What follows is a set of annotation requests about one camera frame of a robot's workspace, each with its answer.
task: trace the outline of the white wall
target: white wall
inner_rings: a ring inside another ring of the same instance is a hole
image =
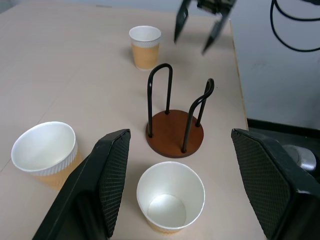
[[[29,0],[12,0],[14,4]],[[113,7],[176,12],[181,0],[65,0]],[[320,17],[320,7],[281,0],[297,17]],[[287,49],[270,27],[271,0],[237,0],[231,14],[247,116],[253,119],[320,129],[320,51]],[[194,2],[189,13],[205,15]],[[274,13],[281,37],[297,48],[320,47],[320,22],[290,21]]]

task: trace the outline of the round wooden base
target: round wooden base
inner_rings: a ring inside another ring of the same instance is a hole
[[[182,153],[188,113],[180,110],[170,110],[168,115],[161,111],[152,117],[152,133],[148,136],[148,125],[145,128],[146,141],[158,154],[168,158],[184,158],[194,154],[204,139],[202,125],[196,127],[197,119],[192,118],[189,140],[186,152]]]

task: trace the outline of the upright paper cup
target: upright paper cup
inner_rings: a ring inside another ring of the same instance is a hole
[[[36,125],[22,134],[12,147],[11,159],[17,168],[56,190],[83,160],[74,130],[58,121]]]
[[[153,26],[136,26],[129,31],[135,66],[152,70],[158,62],[161,31]]]
[[[173,234],[195,222],[205,205],[205,188],[188,166],[161,162],[141,176],[136,197],[150,226]]]

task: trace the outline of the paper cup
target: paper cup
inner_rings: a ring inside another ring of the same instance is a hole
[[[83,160],[74,130],[58,121],[36,125],[22,134],[12,147],[11,159],[18,169],[56,190]]]
[[[167,161],[144,172],[136,197],[150,226],[158,232],[173,234],[200,216],[205,205],[205,188],[190,167]]]
[[[136,26],[129,31],[135,66],[152,70],[158,62],[161,31],[153,26]]]

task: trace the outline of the tan paper cup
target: tan paper cup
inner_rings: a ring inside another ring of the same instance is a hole
[[[11,159],[17,168],[56,190],[83,160],[74,130],[58,121],[36,125],[22,134],[12,147]]]
[[[135,66],[152,70],[158,62],[161,31],[153,26],[136,26],[129,31]]]
[[[144,172],[136,197],[150,226],[160,233],[173,234],[200,216],[205,205],[205,188],[190,167],[167,161]]]

